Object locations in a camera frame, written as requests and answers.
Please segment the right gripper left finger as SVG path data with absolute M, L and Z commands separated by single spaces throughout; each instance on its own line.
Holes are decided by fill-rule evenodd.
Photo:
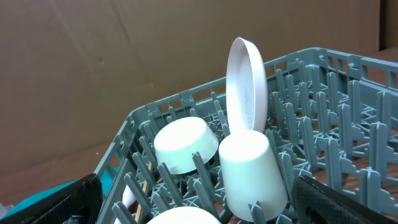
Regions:
M 16 213 L 6 215 L 1 223 L 95 224 L 102 203 L 100 178 L 96 174 L 89 174 Z

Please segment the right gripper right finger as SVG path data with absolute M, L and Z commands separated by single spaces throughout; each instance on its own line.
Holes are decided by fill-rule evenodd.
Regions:
M 307 175 L 294 180 L 292 206 L 300 224 L 397 224 Z

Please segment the white plastic fork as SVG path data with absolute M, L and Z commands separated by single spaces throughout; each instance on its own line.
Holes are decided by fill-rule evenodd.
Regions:
M 136 197 L 127 185 L 123 192 L 122 203 L 125 205 L 126 208 L 129 208 L 135 201 Z

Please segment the small white cup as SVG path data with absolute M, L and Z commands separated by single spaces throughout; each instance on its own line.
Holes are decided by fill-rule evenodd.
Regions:
M 279 216 L 288 196 L 268 138 L 253 130 L 232 133 L 222 140 L 218 152 L 232 213 L 251 222 L 249 205 L 259 203 L 266 220 Z

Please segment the large white plate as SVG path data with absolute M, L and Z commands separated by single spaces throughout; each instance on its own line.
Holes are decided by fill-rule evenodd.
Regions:
M 238 37 L 230 48 L 226 69 L 226 110 L 230 132 L 263 132 L 268 112 L 264 63 L 258 48 Z

